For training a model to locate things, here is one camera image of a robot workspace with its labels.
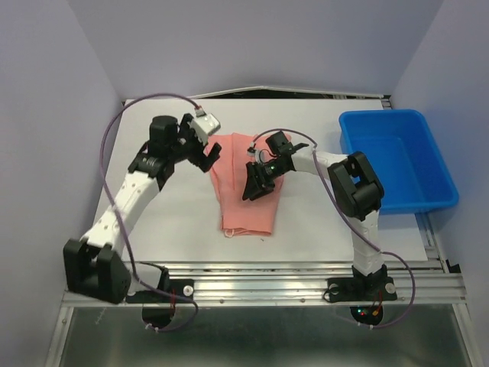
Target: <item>pink towel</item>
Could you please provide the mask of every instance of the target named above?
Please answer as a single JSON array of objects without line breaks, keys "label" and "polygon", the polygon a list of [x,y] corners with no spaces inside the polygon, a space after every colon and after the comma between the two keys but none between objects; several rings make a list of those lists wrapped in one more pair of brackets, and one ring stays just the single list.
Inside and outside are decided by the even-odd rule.
[{"label": "pink towel", "polygon": [[[256,148],[265,149],[265,138],[258,139]],[[226,237],[234,235],[271,235],[274,229],[283,177],[275,180],[275,190],[255,201],[243,201],[246,184],[246,163],[252,161],[247,155],[252,136],[232,134],[213,135],[208,147],[219,143],[220,158],[210,174],[215,195],[221,204],[221,230]]]}]

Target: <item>gray wall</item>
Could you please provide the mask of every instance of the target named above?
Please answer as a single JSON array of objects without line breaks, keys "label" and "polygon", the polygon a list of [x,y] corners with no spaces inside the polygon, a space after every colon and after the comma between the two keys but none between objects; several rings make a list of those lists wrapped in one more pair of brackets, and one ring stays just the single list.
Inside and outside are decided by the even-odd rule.
[{"label": "gray wall", "polygon": [[62,248],[94,214],[98,146],[119,106],[65,0],[0,11],[0,364],[44,365]]},{"label": "gray wall", "polygon": [[445,0],[393,94],[421,111],[460,193],[431,215],[452,262],[460,262],[469,307],[489,365],[489,2]]},{"label": "gray wall", "polygon": [[442,0],[68,0],[124,97],[274,84],[392,93]]}]

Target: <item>wire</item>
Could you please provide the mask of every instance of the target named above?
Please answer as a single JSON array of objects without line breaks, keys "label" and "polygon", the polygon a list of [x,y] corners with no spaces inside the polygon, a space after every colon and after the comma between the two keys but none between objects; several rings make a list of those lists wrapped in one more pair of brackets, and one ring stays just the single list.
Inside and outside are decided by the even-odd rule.
[{"label": "wire", "polygon": [[407,262],[403,258],[401,258],[398,254],[395,254],[393,252],[387,252],[387,251],[384,252],[384,251],[382,251],[377,245],[375,245],[371,240],[369,240],[368,238],[366,238],[360,231],[358,231],[350,223],[350,221],[348,220],[348,218],[346,217],[346,215],[343,214],[342,210],[340,209],[340,207],[338,206],[338,203],[335,200],[335,197],[333,196],[333,193],[331,192],[331,189],[328,186],[328,183],[326,182],[326,178],[324,177],[324,174],[322,174],[321,167],[319,166],[318,158],[316,156],[316,149],[317,149],[318,144],[316,143],[316,141],[313,138],[311,138],[307,134],[304,134],[302,132],[298,132],[297,130],[292,130],[292,129],[289,129],[289,128],[271,128],[271,129],[266,130],[265,132],[262,132],[262,133],[258,134],[257,136],[255,136],[254,139],[253,139],[253,142],[256,142],[256,140],[258,140],[261,136],[263,136],[265,134],[268,134],[269,132],[279,132],[279,131],[282,131],[282,132],[291,132],[293,134],[300,135],[300,136],[306,138],[307,140],[309,140],[311,143],[313,143],[313,160],[314,160],[314,166],[316,167],[316,170],[318,172],[318,176],[321,179],[322,185],[326,189],[326,193],[328,194],[329,199],[331,200],[333,206],[335,207],[336,212],[338,212],[339,216],[343,219],[343,222],[345,222],[345,224],[349,227],[349,229],[355,235],[357,235],[362,241],[364,241],[367,245],[369,245],[375,251],[380,252],[383,255],[388,255],[388,256],[395,257],[397,260],[399,260],[404,265],[404,267],[406,268],[406,270],[410,273],[411,284],[412,284],[413,290],[412,290],[412,293],[411,293],[410,302],[408,303],[408,305],[407,305],[405,311],[403,312],[403,314],[400,315],[395,320],[390,321],[389,323],[382,324],[382,325],[376,325],[376,326],[372,326],[372,325],[368,326],[368,325],[365,325],[365,324],[362,324],[362,325],[368,326],[371,329],[383,329],[385,327],[393,326],[396,323],[399,323],[412,310],[413,304],[414,304],[414,298],[416,297],[416,280],[414,279],[413,270],[407,264]]},{"label": "wire", "polygon": [[131,260],[131,268],[132,268],[132,276],[133,276],[133,278],[139,284],[141,284],[143,287],[149,289],[150,291],[153,291],[156,294],[159,294],[159,295],[162,295],[162,296],[165,296],[165,297],[169,297],[170,299],[171,299],[171,297],[174,297],[175,300],[179,300],[180,302],[185,302],[185,303],[191,303],[195,307],[195,311],[192,314],[192,316],[189,317],[184,323],[182,323],[182,324],[180,324],[178,326],[175,326],[175,327],[165,327],[163,329],[159,329],[157,327],[153,327],[150,324],[147,324],[146,325],[146,327],[148,329],[154,330],[157,333],[160,333],[160,332],[166,333],[166,332],[181,330],[185,326],[190,325],[193,322],[193,320],[196,318],[197,314],[199,313],[199,305],[197,304],[197,302],[195,302],[194,300],[192,300],[190,298],[182,297],[182,296],[176,296],[176,295],[173,296],[171,293],[168,293],[168,292],[162,291],[160,289],[157,289],[157,288],[149,285],[148,283],[146,283],[145,281],[143,281],[139,277],[138,270],[136,269],[136,261],[134,260],[134,253],[132,251],[131,243],[129,241],[128,231],[127,231],[127,229],[124,226],[124,221],[122,220],[121,212],[120,212],[119,208],[115,205],[114,196],[112,195],[112,192],[108,188],[107,180],[105,179],[105,169],[104,169],[104,165],[103,165],[103,162],[104,162],[104,153],[105,153],[105,143],[107,141],[108,134],[109,134],[110,130],[112,129],[112,127],[114,126],[115,122],[122,116],[122,113],[124,113],[124,111],[126,111],[127,109],[129,109],[130,107],[132,107],[133,105],[135,105],[136,103],[139,103],[139,102],[144,101],[146,99],[153,99],[153,98],[158,98],[158,97],[164,97],[164,98],[169,98],[170,97],[170,98],[183,99],[184,101],[187,101],[188,103],[191,103],[194,106],[195,109],[199,109],[200,108],[200,106],[195,101],[191,100],[190,98],[187,98],[185,96],[181,96],[181,95],[175,94],[175,93],[154,93],[154,94],[148,94],[147,96],[142,96],[142,97],[139,97],[139,98],[137,98],[137,99],[129,102],[127,105],[125,105],[121,109],[121,111],[119,111],[119,113],[117,113],[112,118],[112,120],[107,125],[107,128],[104,131],[104,134],[102,136],[102,143],[100,144],[99,173],[100,173],[100,176],[102,177],[103,189],[105,191],[105,194],[107,195],[107,198],[108,198],[108,201],[110,202],[110,205],[112,207],[112,210],[114,211],[115,218],[117,219],[117,223],[119,225],[119,229],[121,230],[122,239],[124,240],[124,243],[125,243],[125,245],[126,245],[126,247],[128,249],[129,259]]}]

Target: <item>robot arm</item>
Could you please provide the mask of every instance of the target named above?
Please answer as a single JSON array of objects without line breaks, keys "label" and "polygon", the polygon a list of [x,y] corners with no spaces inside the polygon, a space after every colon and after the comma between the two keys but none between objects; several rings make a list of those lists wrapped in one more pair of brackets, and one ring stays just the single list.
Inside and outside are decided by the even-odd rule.
[{"label": "robot arm", "polygon": [[[203,111],[195,118],[185,114],[179,125],[172,116],[153,119],[150,139],[132,161],[115,196],[127,234],[162,190],[176,163],[188,160],[206,172],[219,159],[219,144],[214,144],[209,154],[204,155],[209,136],[219,128],[219,121]],[[65,244],[63,258],[68,289],[120,303],[131,285],[131,273],[121,260],[123,250],[121,228],[110,206],[80,240],[71,239]]]},{"label": "robot arm", "polygon": [[[313,148],[305,144],[292,145],[283,132],[271,135],[266,140],[274,156],[263,162],[259,151],[248,149],[257,158],[247,163],[248,179],[243,200],[256,200],[273,191],[274,180],[288,171],[318,174],[313,160]],[[350,222],[355,232],[361,233],[370,242],[378,243],[378,216],[384,188],[372,166],[361,152],[350,155],[316,152],[319,169],[332,184],[338,208]],[[365,243],[352,230],[354,258],[353,278],[329,279],[335,291],[330,292],[329,301],[372,300],[379,292],[384,295],[384,286],[392,283],[378,249]],[[394,294],[385,294],[385,300],[397,299]]]}]

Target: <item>blue plastic container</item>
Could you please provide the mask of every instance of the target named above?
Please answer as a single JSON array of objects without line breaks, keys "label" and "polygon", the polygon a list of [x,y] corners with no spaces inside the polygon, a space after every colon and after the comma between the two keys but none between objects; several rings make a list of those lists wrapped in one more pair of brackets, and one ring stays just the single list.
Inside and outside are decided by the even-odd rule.
[{"label": "blue plastic container", "polygon": [[426,120],[411,109],[345,112],[342,148],[362,151],[385,189],[382,213],[454,206],[458,192]]}]

